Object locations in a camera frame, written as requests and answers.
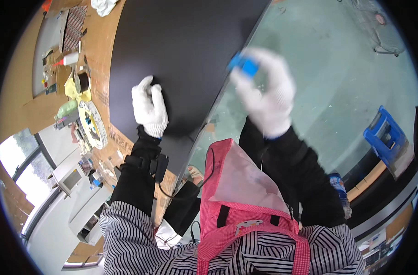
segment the sandal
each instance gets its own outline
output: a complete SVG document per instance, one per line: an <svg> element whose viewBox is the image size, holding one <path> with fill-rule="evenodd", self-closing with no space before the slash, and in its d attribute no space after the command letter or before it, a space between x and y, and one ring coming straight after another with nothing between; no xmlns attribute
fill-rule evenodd
<svg viewBox="0 0 418 275"><path fill-rule="evenodd" d="M192 182L195 185L199 184L204 179L203 173L197 167L189 165L187 169L190 173L190 177L192 178Z"/></svg>

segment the pink bag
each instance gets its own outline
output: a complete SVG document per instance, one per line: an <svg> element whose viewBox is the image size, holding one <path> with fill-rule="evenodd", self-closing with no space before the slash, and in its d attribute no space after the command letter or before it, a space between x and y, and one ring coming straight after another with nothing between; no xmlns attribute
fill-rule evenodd
<svg viewBox="0 0 418 275"><path fill-rule="evenodd" d="M200 206L198 275L207 274L212 258L252 231L277 232L294 239L292 274L308 274L310 247L298 235L299 225L291 219L277 185L232 139L209 146L206 179Z"/></svg>

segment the striped shirt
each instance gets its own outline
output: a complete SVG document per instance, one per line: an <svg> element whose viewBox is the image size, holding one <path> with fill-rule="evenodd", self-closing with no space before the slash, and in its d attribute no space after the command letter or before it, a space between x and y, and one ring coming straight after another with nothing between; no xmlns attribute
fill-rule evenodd
<svg viewBox="0 0 418 275"><path fill-rule="evenodd" d="M107 274L195 274L198 244L157 248L150 217L114 201L100 217ZM365 261L347 225L307 226L299 235L310 244L310 274L362 274ZM291 274L296 243L287 235L255 231L237 238L209 262L209 274Z"/></svg>

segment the wrist strap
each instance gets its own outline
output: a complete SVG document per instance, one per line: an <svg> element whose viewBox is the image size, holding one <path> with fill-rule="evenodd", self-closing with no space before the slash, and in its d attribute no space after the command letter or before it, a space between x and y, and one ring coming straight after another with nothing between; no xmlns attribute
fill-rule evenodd
<svg viewBox="0 0 418 275"><path fill-rule="evenodd" d="M154 175L155 182L162 182L165 176L166 168L168 166L169 157L160 154L156 159L146 159L144 157L136 157L128 155L125 157L125 163L134 165L137 168L148 171Z"/></svg>

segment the hand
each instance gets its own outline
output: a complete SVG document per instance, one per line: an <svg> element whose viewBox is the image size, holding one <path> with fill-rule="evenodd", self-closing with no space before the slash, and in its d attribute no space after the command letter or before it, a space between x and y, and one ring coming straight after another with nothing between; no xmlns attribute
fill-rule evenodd
<svg viewBox="0 0 418 275"><path fill-rule="evenodd" d="M139 85L131 89L136 122L144 126L145 132L161 138L168 125L168 114L159 84L151 86L153 76L145 77Z"/></svg>
<svg viewBox="0 0 418 275"><path fill-rule="evenodd" d="M290 112L296 85L285 59L262 48L246 48L246 57L257 62L267 72L267 89L262 94L253 79L234 68L230 79L236 86L250 120L268 139L285 134L291 126Z"/></svg>

